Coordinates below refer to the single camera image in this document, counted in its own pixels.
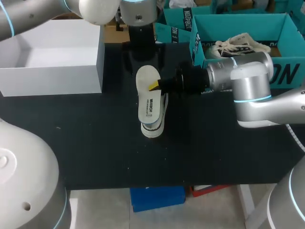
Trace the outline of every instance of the red object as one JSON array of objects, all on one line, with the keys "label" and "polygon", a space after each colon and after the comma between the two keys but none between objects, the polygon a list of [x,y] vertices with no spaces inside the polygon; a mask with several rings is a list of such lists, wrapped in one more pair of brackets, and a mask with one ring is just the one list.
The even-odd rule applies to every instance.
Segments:
[{"label": "red object", "polygon": [[223,188],[226,188],[226,187],[229,187],[229,186],[230,185],[217,185],[217,186],[211,186],[211,187],[207,187],[207,188],[197,190],[197,191],[194,191],[193,187],[190,187],[190,190],[191,190],[191,193],[194,197],[198,197],[198,196],[208,194],[210,192],[215,192],[217,190],[220,190],[220,189],[223,189]]}]

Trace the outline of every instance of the insole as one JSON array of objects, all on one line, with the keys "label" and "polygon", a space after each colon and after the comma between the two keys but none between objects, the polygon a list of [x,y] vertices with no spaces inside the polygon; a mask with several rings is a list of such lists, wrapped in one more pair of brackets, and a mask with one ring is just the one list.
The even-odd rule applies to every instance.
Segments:
[{"label": "insole", "polygon": [[149,85],[157,80],[160,80],[160,75],[153,66],[143,66],[137,72],[135,81],[139,94],[138,117],[141,123],[153,124],[159,118],[161,90],[148,90]]}]

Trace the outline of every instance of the shoe sole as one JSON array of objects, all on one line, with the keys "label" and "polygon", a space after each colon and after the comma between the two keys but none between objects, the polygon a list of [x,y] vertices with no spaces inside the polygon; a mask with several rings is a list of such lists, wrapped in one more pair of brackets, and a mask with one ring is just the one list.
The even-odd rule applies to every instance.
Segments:
[{"label": "shoe sole", "polygon": [[145,137],[156,138],[156,137],[159,137],[163,133],[167,105],[168,105],[168,94],[165,95],[165,104],[164,104],[164,112],[163,112],[163,116],[162,116],[162,121],[161,121],[160,126],[156,130],[153,130],[153,131],[147,130],[143,126],[143,123],[141,123],[141,131]]}]

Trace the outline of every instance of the teal box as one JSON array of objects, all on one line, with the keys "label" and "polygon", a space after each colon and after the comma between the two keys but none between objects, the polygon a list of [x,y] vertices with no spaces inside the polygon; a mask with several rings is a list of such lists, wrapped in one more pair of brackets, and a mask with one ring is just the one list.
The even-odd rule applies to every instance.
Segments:
[{"label": "teal box", "polygon": [[305,35],[305,2],[289,0],[287,12],[301,34]]},{"label": "teal box", "polygon": [[274,12],[273,13],[285,13],[287,12],[288,0],[274,0]]},{"label": "teal box", "polygon": [[203,47],[226,41],[243,32],[254,40],[277,47],[282,57],[273,57],[271,88],[291,89],[302,84],[305,75],[305,41],[287,14],[196,15],[190,40],[193,64],[207,67]]},{"label": "teal box", "polygon": [[170,9],[169,2],[170,0],[166,0],[163,9],[166,18],[166,23],[169,26],[173,26],[182,30],[192,30],[193,15],[216,13],[217,0],[212,0],[209,6],[200,6],[184,9]]},{"label": "teal box", "polygon": [[223,14],[262,14],[262,13],[267,13],[267,12],[262,9],[248,9],[248,10],[228,11],[228,12],[224,12]]},{"label": "teal box", "polygon": [[161,43],[190,42],[191,32],[166,25],[164,14],[155,23],[156,40]]}]

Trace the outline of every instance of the white paper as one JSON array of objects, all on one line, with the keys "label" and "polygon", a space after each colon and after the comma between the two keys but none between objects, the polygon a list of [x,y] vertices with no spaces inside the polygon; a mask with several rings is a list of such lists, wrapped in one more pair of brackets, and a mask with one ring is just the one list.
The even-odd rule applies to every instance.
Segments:
[{"label": "white paper", "polygon": [[170,0],[170,8],[197,7],[194,0]]},{"label": "white paper", "polygon": [[305,2],[303,2],[303,5],[301,7],[301,12],[305,15]]}]

